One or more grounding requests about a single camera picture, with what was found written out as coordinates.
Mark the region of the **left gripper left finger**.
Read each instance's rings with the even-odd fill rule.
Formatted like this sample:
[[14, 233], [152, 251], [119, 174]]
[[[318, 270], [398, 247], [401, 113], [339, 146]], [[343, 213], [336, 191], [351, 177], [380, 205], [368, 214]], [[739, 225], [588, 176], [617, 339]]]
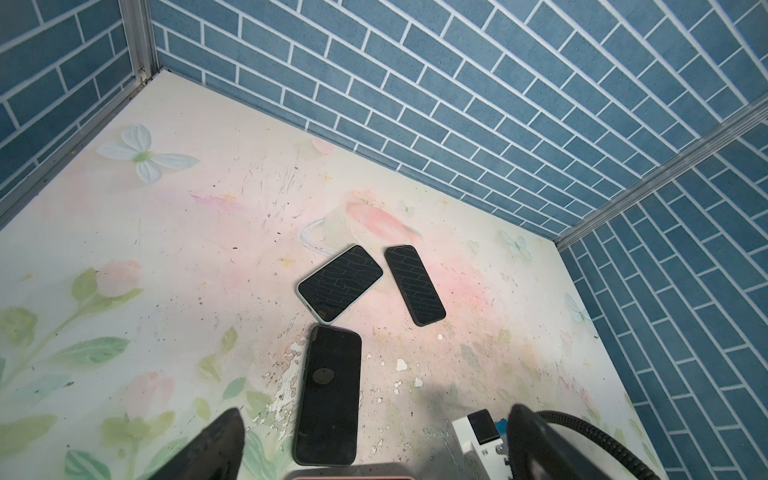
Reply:
[[150, 479], [236, 479], [244, 448], [245, 425], [240, 410], [229, 408], [152, 473]]

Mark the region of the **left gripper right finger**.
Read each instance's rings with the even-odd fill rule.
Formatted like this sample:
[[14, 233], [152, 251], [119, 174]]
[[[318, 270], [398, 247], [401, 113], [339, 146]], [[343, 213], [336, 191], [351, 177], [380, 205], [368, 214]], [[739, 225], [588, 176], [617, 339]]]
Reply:
[[560, 411], [534, 412], [514, 404], [507, 419], [507, 464], [512, 479], [608, 479], [587, 456], [550, 424], [587, 439], [600, 432], [590, 423]]

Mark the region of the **pink phone case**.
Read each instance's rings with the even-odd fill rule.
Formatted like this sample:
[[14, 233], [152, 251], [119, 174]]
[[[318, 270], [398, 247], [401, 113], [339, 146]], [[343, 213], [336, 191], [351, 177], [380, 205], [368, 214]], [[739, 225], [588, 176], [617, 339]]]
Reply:
[[342, 474], [309, 470], [292, 472], [286, 478], [293, 480], [413, 480], [413, 477], [403, 475]]

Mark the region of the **black phone case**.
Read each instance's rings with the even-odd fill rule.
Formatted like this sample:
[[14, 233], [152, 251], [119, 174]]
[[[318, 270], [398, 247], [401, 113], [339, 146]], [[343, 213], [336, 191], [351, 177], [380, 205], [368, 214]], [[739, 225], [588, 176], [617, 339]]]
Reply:
[[445, 307], [412, 245], [388, 247], [385, 260], [415, 325], [425, 327], [446, 318]]
[[309, 334], [293, 458], [303, 466], [343, 467], [357, 454], [362, 339], [317, 325]]

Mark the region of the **black phone screen up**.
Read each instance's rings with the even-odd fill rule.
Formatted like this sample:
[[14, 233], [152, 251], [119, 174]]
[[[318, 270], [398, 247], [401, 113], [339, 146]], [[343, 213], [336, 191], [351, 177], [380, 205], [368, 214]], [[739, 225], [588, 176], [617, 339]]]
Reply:
[[322, 324], [330, 325], [383, 276], [360, 245], [352, 245], [296, 286], [299, 299]]

